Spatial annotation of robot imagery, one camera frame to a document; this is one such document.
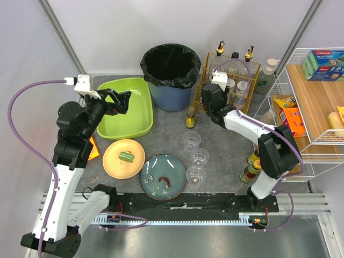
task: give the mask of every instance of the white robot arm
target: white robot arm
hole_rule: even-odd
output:
[[[115,210],[118,206],[115,187],[99,184],[90,198],[69,216],[73,195],[87,165],[93,148],[89,141],[103,116],[125,114],[128,110],[131,92],[118,94],[112,89],[92,91],[90,77],[79,75],[77,78],[65,78],[68,85],[75,85],[87,106],[77,102],[64,103],[58,111],[58,142],[54,148],[53,164],[58,173],[58,187],[54,177],[51,179],[47,199],[40,219],[32,233],[23,235],[20,244],[38,249],[39,239],[44,232],[42,251],[63,258],[71,258],[77,252],[81,236],[93,219],[106,208]],[[113,103],[105,101],[107,97]],[[52,207],[49,204],[56,191]],[[46,213],[50,209],[46,228],[42,228]]]
[[[249,121],[254,119],[245,119],[247,115],[241,111],[238,113],[231,106],[226,105],[227,92],[218,84],[203,86],[202,101],[207,105],[206,113],[214,123],[241,134],[258,146],[263,170],[256,182],[248,189],[247,195],[252,206],[264,203],[281,177],[298,164],[297,157],[288,145],[265,128],[284,136],[298,151],[290,129],[285,125],[275,127],[258,121],[254,124]]]

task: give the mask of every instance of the trash can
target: trash can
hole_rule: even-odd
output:
[[[165,111],[182,111],[200,69],[200,59],[191,48],[164,44],[147,51],[141,62],[155,104]]]

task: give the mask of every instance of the metal floor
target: metal floor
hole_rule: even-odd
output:
[[[285,217],[269,219],[274,226]],[[256,233],[235,226],[146,226],[106,233],[90,226],[74,258],[93,257],[328,258],[329,254],[317,216],[294,216],[281,230]]]

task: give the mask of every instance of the wire rack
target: wire rack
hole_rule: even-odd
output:
[[[307,58],[309,51],[314,49],[344,50],[344,48],[297,48],[290,57],[288,65],[301,65]],[[259,118],[261,115],[263,115],[263,113],[271,108],[273,111],[275,125],[280,125],[281,123],[278,120],[278,110],[275,110],[273,103],[273,99],[276,97],[278,98],[279,95],[281,98],[285,98],[286,96],[295,96],[295,99],[298,102],[298,96],[295,94],[295,90],[286,67],[284,67],[275,84],[270,89],[264,101],[261,103],[254,118]],[[304,119],[302,109],[300,109],[300,112],[308,132],[308,121]],[[328,163],[334,164],[333,166],[335,167],[338,164],[344,163],[343,148],[339,146],[344,145],[344,130],[329,129],[324,131],[315,139],[312,139],[312,137],[308,134],[308,137],[304,137],[304,142],[307,142],[306,144],[304,142],[299,144],[300,138],[295,139],[299,147],[301,157],[304,163],[306,163],[306,171],[303,175],[288,177],[288,182],[305,182],[319,175],[319,173],[317,173],[317,175],[314,174],[311,164]]]
[[[305,164],[305,171],[299,176],[288,176],[286,177],[286,182],[307,182],[308,180],[314,178],[314,169],[312,164]]]
[[[201,100],[201,93],[202,93],[202,87],[203,85],[210,83],[210,77],[212,76],[212,71],[216,68],[216,63],[224,63],[228,60],[230,60],[231,57],[227,56],[227,55],[222,55],[220,56],[220,59],[218,59],[218,57],[216,56],[216,54],[214,53],[208,53],[205,63],[204,63],[204,67],[203,67],[203,72],[202,75],[200,77],[199,80],[199,84],[197,87],[197,91],[195,94],[195,97],[193,99],[193,106],[195,107],[195,109],[197,111],[206,111],[206,105],[202,103]],[[260,71],[260,64],[259,63],[255,63],[255,62],[249,62],[247,63],[249,68],[250,68],[250,73],[251,73],[251,82],[249,84],[250,89],[248,92],[247,97],[243,100],[243,102],[245,103],[245,105],[242,107],[241,111],[245,114],[247,114],[250,102],[251,102],[251,98],[252,98],[252,94],[253,94],[253,90],[254,87],[256,85],[257,82],[257,77]],[[228,70],[229,68],[232,68],[233,70],[236,71],[241,71],[241,75],[238,74],[234,74],[234,73],[230,73]],[[247,73],[247,69],[244,66],[244,64],[242,64],[239,61],[233,61],[233,62],[229,62],[225,65],[223,65],[222,67],[220,67],[219,71],[222,72],[226,72],[228,78],[231,78],[235,81],[235,88],[234,91],[232,93],[230,93],[230,97],[229,99],[229,104],[235,106],[236,104],[236,98],[235,98],[235,94],[237,91],[237,83],[240,81],[248,81],[248,73]]]

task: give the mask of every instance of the gray table surface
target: gray table surface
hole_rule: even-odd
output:
[[[96,76],[94,88],[102,83],[123,77],[138,76]],[[193,87],[190,105],[194,99],[197,83]],[[264,96],[254,94],[249,115],[254,115]],[[240,173],[247,166],[247,158],[253,152],[252,143],[240,134],[224,129],[214,124],[210,118],[201,112],[196,112],[196,126],[188,129],[185,126],[187,108],[181,112],[166,112],[154,107],[154,124],[150,132],[142,137],[135,138],[146,153],[146,160],[158,154],[171,154],[180,159],[186,168],[191,165],[189,154],[182,149],[182,136],[189,131],[197,132],[201,137],[200,147],[208,151],[210,159],[204,167],[206,180],[197,188],[186,185],[183,192],[238,192],[245,193],[250,184],[243,184],[239,180]],[[94,134],[96,145],[101,154],[113,143],[111,140]],[[126,179],[117,180],[109,176],[102,164],[102,155],[88,162],[76,191],[82,191],[85,187],[95,187],[102,183],[117,188],[118,192],[143,192],[139,174]],[[282,183],[281,188],[291,192],[309,192],[306,183]]]

